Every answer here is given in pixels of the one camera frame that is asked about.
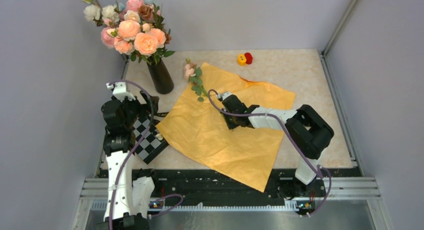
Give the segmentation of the orange paper bouquet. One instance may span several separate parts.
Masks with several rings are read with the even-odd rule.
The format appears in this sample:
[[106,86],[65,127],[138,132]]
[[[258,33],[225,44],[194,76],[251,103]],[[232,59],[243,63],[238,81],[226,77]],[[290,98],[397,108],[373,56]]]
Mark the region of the orange paper bouquet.
[[[203,72],[200,66],[192,62],[190,58],[185,59],[183,76],[191,84],[191,90],[196,94],[198,102],[203,102],[208,97],[208,92],[201,79],[202,74]],[[223,102],[223,94],[217,94],[216,96],[220,102]],[[232,122],[232,116],[226,114],[222,114],[222,116],[230,130],[237,127],[237,125]]]

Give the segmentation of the orange yellow wrapping paper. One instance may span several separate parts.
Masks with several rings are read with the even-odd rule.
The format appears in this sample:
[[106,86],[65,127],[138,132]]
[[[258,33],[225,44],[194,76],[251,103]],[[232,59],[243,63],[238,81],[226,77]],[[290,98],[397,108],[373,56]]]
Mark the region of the orange yellow wrapping paper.
[[[214,93],[231,92],[246,105],[290,110],[295,93],[265,81],[249,81],[208,63],[201,65],[203,85]],[[157,124],[164,139],[186,157],[263,192],[284,133],[269,128],[230,130],[216,99],[199,101],[187,86],[168,115]]]

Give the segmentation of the black ribbon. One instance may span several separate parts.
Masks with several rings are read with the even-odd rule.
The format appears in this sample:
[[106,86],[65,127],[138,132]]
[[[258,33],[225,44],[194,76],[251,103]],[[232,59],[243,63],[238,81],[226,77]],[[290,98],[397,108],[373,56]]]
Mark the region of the black ribbon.
[[154,114],[155,118],[165,118],[167,115],[169,114],[169,112],[157,112]]

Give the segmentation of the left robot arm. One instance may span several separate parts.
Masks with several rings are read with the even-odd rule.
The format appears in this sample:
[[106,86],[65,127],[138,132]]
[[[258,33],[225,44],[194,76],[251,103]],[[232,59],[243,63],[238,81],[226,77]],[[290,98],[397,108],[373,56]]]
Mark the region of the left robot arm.
[[133,200],[133,162],[135,149],[139,145],[133,132],[133,125],[139,117],[150,116],[153,120],[158,110],[159,97],[143,93],[146,101],[141,104],[137,98],[113,97],[103,104],[101,112],[106,123],[103,151],[108,164],[108,206],[98,230],[148,230],[147,211],[150,197],[160,192],[159,181],[152,178],[153,171],[146,170],[137,179],[141,187],[141,206]]

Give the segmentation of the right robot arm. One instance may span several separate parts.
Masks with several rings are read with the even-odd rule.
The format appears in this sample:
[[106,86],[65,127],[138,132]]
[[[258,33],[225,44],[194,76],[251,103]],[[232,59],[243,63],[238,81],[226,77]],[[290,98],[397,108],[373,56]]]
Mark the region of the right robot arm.
[[303,104],[296,110],[266,108],[259,105],[247,107],[231,92],[219,94],[228,129],[267,128],[288,134],[295,149],[301,153],[295,171],[297,178],[293,190],[299,196],[307,196],[314,188],[322,152],[330,145],[335,133],[330,125],[312,108]]

